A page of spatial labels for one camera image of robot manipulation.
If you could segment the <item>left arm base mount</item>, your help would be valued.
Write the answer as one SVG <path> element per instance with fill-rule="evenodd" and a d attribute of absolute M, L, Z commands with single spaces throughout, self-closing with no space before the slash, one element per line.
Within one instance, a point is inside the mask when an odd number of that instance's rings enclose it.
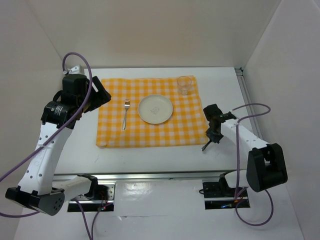
<path fill-rule="evenodd" d="M 116 184 L 114 182 L 105 182 L 89 174 L 79 174 L 76 176 L 88 183 L 82 183 L 84 192 L 70 199 L 68 212 L 80 212 L 78 201 L 84 212 L 113 212 L 115 208 L 114 198 Z"/>

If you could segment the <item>yellow white checkered cloth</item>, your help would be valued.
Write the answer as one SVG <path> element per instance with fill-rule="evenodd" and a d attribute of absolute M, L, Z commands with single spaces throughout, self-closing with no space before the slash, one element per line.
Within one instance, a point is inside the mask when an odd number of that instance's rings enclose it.
<path fill-rule="evenodd" d="M 191 75 L 188 95 L 178 93 L 177 78 L 105 78 L 101 83 L 111 101 L 98 112 L 96 145 L 102 148 L 144 148 L 203 145 L 208 124 L 198 92 L 197 79 Z M 163 95 L 173 104 L 168 121 L 149 124 L 138 114 L 139 102 L 152 94 Z M 125 100 L 130 100 L 126 129 L 123 130 Z"/>

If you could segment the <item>clear plastic cup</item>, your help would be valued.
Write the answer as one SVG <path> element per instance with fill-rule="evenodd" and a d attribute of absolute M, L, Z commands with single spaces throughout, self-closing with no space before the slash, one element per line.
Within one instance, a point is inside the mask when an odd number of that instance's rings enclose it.
<path fill-rule="evenodd" d="M 189 76 L 180 76 L 177 78 L 176 82 L 178 93 L 182 96 L 188 95 L 192 86 L 192 79 Z"/>

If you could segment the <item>silver fork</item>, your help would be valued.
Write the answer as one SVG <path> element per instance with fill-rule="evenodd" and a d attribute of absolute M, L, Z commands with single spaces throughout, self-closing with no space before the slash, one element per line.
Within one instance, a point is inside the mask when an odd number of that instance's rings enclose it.
<path fill-rule="evenodd" d="M 127 113 L 128 113 L 128 110 L 130 109 L 130 100 L 129 99 L 126 99 L 125 100 L 125 103 L 124 103 L 124 110 L 125 110 L 125 113 L 124 113 L 124 118 L 123 118 L 123 122 L 122 122 L 122 129 L 125 130 L 126 129 L 126 125 L 127 125 Z"/>

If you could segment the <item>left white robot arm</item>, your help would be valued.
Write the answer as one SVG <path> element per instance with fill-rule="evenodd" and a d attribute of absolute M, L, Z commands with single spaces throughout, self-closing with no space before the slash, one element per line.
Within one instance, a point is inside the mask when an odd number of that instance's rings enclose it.
<path fill-rule="evenodd" d="M 56 215 L 64 202 L 83 195 L 86 199 L 108 196 L 108 187 L 100 185 L 95 176 L 79 174 L 71 180 L 54 183 L 55 170 L 67 139 L 82 114 L 91 112 L 111 100 L 95 76 L 96 88 L 83 74 L 67 74 L 62 90 L 43 110 L 40 135 L 30 164 L 17 186 L 6 190 L 5 198 L 16 204 L 50 216 Z"/>

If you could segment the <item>cream round plate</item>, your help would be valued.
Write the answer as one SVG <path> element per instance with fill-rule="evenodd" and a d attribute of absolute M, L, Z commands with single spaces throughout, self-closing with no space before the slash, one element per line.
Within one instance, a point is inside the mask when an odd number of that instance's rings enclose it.
<path fill-rule="evenodd" d="M 151 94 L 144 97 L 137 108 L 139 117 L 152 125 L 162 124 L 169 120 L 173 110 L 172 102 L 161 94 Z"/>

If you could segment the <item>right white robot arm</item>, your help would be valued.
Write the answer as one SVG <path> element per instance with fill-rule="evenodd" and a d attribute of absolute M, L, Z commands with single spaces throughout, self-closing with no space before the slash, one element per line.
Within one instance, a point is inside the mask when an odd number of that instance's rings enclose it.
<path fill-rule="evenodd" d="M 288 181 L 288 173 L 282 147 L 278 143 L 268 143 L 259 138 L 241 121 L 250 118 L 238 118 L 233 111 L 223 113 L 217 104 L 208 105 L 203 109 L 209 128 L 205 135 L 208 143 L 219 144 L 222 138 L 227 138 L 236 146 L 235 183 L 231 179 L 219 182 L 218 190 L 223 196 L 238 197 L 244 188 L 251 188 L 254 192 L 268 190 Z M 240 156 L 247 158 L 245 172 L 246 185 L 241 186 Z"/>

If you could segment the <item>black handled table knife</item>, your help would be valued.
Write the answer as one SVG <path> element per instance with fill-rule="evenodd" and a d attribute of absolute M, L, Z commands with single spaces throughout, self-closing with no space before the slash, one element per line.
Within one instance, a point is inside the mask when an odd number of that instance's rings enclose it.
<path fill-rule="evenodd" d="M 208 145 L 211 143 L 212 141 L 209 140 L 202 148 L 201 148 L 201 151 L 204 152 L 205 149 L 208 147 Z"/>

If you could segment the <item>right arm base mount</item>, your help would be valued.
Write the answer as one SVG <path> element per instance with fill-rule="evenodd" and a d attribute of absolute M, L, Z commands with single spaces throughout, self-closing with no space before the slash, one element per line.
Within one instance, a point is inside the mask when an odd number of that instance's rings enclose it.
<path fill-rule="evenodd" d="M 230 188 L 222 180 L 216 182 L 203 182 L 202 189 L 198 191 L 204 197 L 206 210 L 224 210 L 250 208 L 248 193 L 245 190 L 237 199 L 234 199 L 235 188 Z"/>

